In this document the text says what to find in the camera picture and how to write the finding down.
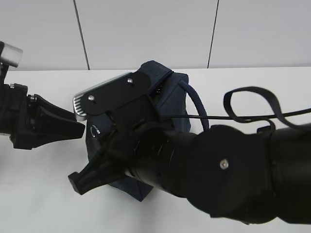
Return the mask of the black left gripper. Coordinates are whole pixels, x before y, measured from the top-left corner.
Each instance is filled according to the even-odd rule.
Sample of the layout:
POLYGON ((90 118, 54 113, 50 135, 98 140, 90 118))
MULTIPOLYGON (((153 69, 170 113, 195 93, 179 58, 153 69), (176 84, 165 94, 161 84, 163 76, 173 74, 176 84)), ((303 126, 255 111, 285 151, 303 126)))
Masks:
POLYGON ((85 125, 75 119, 73 112, 60 108, 40 95, 28 94, 28 87, 9 85, 9 111, 13 114, 10 140, 13 148, 31 150, 48 143, 82 138, 85 125), (30 110, 39 108, 35 124, 30 120, 30 110))

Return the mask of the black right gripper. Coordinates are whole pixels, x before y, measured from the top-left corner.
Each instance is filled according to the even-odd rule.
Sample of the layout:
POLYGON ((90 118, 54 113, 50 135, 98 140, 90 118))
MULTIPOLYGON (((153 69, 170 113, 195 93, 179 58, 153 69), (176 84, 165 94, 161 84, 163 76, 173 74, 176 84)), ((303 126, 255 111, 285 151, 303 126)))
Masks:
POLYGON ((175 178, 171 120, 161 119, 152 106, 122 107, 112 111, 112 132, 80 172, 68 175, 80 195, 125 177, 139 181, 172 181, 175 178))

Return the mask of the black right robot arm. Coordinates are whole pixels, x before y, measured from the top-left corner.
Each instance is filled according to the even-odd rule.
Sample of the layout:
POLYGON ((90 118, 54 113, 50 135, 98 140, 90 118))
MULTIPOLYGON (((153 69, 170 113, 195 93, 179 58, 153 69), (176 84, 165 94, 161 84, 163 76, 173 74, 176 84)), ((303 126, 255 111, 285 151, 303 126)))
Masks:
POLYGON ((186 198, 211 217, 261 224, 311 222, 311 126, 244 134, 214 125, 174 131, 152 106, 108 112, 113 130, 69 180, 84 194, 127 176, 186 198))

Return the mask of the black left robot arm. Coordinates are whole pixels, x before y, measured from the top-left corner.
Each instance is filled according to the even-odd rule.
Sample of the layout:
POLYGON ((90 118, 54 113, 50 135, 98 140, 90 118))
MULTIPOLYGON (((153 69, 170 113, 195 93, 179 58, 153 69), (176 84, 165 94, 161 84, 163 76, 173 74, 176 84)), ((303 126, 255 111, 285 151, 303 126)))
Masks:
POLYGON ((82 138, 85 126, 74 113, 29 95, 28 87, 5 84, 9 65, 0 65, 0 132, 15 149, 32 150, 48 143, 82 138))

